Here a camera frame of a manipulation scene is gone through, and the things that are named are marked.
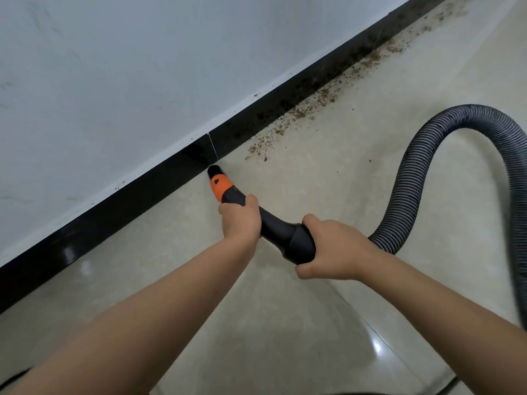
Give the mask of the black orange vacuum nozzle handle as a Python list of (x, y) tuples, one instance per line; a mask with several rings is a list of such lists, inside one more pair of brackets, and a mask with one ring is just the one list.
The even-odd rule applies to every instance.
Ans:
[[(215, 198), (220, 203), (246, 204), (246, 196), (238, 190), (219, 165), (208, 168), (207, 174)], [(302, 224), (292, 224), (281, 220), (262, 207), (260, 235), (280, 250), (282, 256), (295, 265), (313, 261), (316, 255), (315, 241), (308, 228)]]

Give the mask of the person's left forearm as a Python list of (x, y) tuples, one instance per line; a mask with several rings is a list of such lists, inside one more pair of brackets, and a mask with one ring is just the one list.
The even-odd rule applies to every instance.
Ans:
[(147, 395), (233, 287), (259, 237), (227, 236), (103, 312), (10, 395)]

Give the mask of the person's right forearm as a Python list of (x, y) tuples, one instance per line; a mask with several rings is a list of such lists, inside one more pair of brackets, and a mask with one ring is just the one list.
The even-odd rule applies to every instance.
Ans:
[(475, 395), (527, 395), (527, 332), (386, 252), (360, 281), (393, 305)]

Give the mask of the black skirting board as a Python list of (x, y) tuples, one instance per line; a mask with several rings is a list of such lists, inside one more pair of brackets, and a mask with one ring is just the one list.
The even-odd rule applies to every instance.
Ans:
[(0, 315), (444, 0), (409, 0), (0, 267)]

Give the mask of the scattered brown dirt crumbs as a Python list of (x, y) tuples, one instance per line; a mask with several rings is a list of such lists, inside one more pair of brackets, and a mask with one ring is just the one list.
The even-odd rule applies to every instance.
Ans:
[(314, 71), (295, 81), (280, 104), (267, 107), (249, 129), (244, 160), (264, 162), (285, 135), (310, 126), (321, 112), (356, 91), (389, 58), (410, 49), (414, 40), (466, 12), (470, 0), (411, 0), (357, 39), (338, 47)]

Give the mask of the person's left hand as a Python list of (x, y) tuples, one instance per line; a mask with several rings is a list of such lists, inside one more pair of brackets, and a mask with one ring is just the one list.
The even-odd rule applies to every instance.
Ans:
[(235, 239), (256, 245), (260, 239), (261, 217), (245, 209), (245, 205), (222, 203), (219, 206), (222, 232), (225, 239)]

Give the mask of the person's right hand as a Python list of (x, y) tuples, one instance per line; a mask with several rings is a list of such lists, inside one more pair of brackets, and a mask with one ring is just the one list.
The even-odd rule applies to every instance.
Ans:
[(361, 281), (384, 253), (354, 227), (336, 220), (320, 220), (313, 214), (302, 223), (311, 233), (319, 265), (319, 279)]

